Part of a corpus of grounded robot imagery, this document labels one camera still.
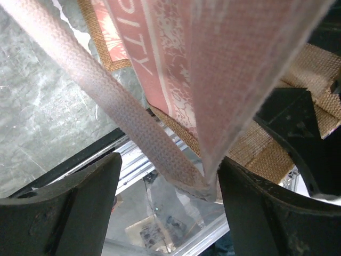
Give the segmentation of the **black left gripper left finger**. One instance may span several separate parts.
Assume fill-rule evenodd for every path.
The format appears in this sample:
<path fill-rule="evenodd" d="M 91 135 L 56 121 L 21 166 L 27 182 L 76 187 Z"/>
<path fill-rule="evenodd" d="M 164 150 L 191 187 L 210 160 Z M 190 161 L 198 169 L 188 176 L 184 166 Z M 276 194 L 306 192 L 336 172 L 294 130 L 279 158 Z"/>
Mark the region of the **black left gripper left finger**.
<path fill-rule="evenodd" d="M 1 199 L 1 255 L 101 255 L 122 159 L 112 153 L 60 181 Z"/>

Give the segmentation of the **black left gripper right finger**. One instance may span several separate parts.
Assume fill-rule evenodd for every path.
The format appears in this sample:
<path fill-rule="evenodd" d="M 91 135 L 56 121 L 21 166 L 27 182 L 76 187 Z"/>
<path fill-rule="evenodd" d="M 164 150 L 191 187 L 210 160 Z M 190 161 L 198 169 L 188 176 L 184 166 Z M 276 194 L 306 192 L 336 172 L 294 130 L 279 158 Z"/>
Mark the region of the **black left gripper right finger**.
<path fill-rule="evenodd" d="M 292 192 L 228 157 L 218 179 L 236 255 L 340 255 L 340 206 Z"/>

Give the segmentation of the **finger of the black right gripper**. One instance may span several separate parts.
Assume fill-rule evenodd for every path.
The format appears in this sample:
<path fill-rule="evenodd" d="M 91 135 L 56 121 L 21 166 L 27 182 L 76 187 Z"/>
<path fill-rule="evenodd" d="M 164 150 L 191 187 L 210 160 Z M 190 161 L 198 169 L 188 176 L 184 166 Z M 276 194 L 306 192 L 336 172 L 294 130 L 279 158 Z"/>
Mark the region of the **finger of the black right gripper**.
<path fill-rule="evenodd" d="M 340 196 L 340 128 L 321 137 L 310 91 L 274 89 L 254 121 L 288 153 L 310 196 Z"/>

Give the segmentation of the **brown canvas bag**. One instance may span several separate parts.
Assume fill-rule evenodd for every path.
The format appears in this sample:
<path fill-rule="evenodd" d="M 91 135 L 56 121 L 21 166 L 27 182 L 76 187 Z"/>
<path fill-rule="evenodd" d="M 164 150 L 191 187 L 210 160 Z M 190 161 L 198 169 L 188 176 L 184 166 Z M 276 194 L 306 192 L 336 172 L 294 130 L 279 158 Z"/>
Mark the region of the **brown canvas bag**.
<path fill-rule="evenodd" d="M 140 103 L 39 1 L 2 8 L 175 186 L 216 197 L 224 156 L 280 182 L 292 163 L 253 121 L 276 87 L 306 88 L 318 135 L 340 125 L 340 57 L 308 43 L 333 1 L 107 1 L 152 111 L 202 159 L 198 171 Z"/>

